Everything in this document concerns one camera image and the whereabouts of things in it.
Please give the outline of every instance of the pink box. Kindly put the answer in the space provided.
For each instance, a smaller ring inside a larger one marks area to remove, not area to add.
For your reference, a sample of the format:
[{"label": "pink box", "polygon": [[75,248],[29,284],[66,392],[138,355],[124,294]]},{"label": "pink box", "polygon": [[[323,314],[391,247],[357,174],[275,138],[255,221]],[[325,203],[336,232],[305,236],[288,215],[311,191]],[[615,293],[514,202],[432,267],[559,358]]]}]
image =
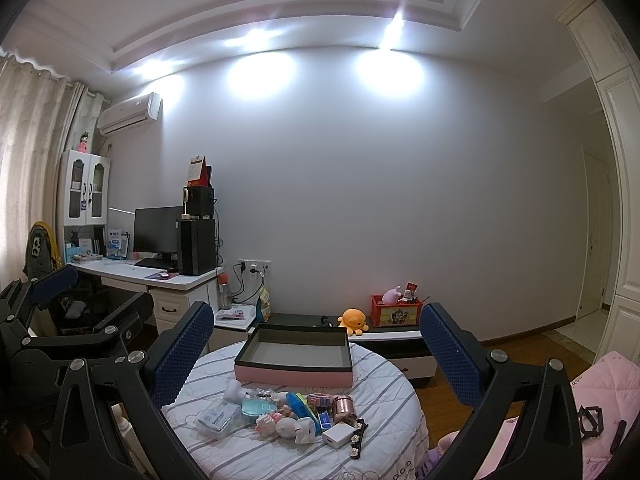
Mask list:
[{"label": "pink box", "polygon": [[353,364],[346,330],[260,323],[234,362],[241,382],[350,388]]}]

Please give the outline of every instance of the power outlet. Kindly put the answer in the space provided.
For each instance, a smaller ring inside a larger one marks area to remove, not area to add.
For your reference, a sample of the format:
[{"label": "power outlet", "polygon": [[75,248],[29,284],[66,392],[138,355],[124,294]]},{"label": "power outlet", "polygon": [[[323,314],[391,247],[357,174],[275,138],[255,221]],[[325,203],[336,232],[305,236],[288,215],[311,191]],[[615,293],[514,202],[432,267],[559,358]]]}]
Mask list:
[{"label": "power outlet", "polygon": [[[243,262],[245,266],[244,276],[245,278],[248,276],[249,280],[252,280],[252,281],[258,280],[259,278],[258,272],[264,272],[265,278],[266,278],[267,272],[271,270],[271,260],[243,260],[243,259],[238,260],[239,264]],[[255,265],[255,269],[257,269],[258,272],[250,272],[252,265]]]}]

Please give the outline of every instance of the orange octopus plush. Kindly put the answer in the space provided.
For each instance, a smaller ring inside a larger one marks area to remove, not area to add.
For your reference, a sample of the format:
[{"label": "orange octopus plush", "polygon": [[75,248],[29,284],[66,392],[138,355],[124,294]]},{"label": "orange octopus plush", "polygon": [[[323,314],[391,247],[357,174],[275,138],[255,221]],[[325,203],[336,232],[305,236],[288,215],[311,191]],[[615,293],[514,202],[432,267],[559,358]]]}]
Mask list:
[{"label": "orange octopus plush", "polygon": [[366,325],[366,316],[357,308],[348,308],[344,311],[338,321],[340,325],[347,329],[347,335],[362,335],[363,332],[369,330],[369,325]]}]

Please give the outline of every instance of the red storage basket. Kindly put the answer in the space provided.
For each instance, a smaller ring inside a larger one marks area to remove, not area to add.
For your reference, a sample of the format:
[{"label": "red storage basket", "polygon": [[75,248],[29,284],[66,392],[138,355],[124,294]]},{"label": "red storage basket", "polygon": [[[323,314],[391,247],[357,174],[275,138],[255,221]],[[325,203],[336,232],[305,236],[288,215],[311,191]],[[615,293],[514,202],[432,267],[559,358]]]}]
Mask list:
[{"label": "red storage basket", "polygon": [[424,300],[418,303],[396,303],[382,305],[381,294],[371,297],[371,322],[374,327],[381,326],[417,326],[420,323],[420,311]]}]

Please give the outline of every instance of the door frame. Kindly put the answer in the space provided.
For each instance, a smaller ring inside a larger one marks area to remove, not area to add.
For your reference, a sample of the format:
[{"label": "door frame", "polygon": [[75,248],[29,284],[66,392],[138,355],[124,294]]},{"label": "door frame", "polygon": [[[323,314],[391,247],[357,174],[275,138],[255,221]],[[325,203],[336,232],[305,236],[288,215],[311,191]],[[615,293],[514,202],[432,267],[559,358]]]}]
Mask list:
[{"label": "door frame", "polygon": [[[589,226],[589,179],[587,177],[586,156],[588,155],[591,158],[594,158],[595,160],[597,160],[600,163],[604,164],[607,167],[607,169],[609,168],[609,165],[606,162],[601,160],[601,158],[599,156],[593,155],[593,153],[591,153],[590,150],[585,148],[584,144],[581,143],[580,144],[580,148],[582,150],[582,166],[584,168],[584,189],[586,191],[586,197],[587,197],[587,211],[586,211],[586,213],[587,213],[587,232],[586,232],[586,243],[585,243],[585,249],[584,249],[584,267],[582,268],[582,285],[580,286],[580,296],[578,297],[578,305],[577,305],[577,307],[575,309],[575,319],[576,320],[578,320],[578,314],[580,313],[580,305],[582,304],[582,295],[584,294],[584,280],[585,280],[585,278],[587,276],[587,260],[589,258],[589,227],[590,227]],[[608,171],[607,171],[607,177],[609,179],[611,178],[611,176],[610,176]],[[611,192],[611,190],[609,190],[609,195],[610,195],[611,199],[613,200],[613,193]],[[613,204],[612,203],[611,203],[611,212],[613,213]],[[611,270],[611,255],[612,255],[611,244],[612,243],[613,243],[613,217],[611,218],[611,222],[610,222],[609,243],[607,243],[607,260],[609,261],[609,265],[607,266],[607,273],[606,273],[606,278],[605,278],[605,282],[604,282],[605,290],[607,290],[607,285],[609,285],[609,279],[611,278],[610,270]]]}]

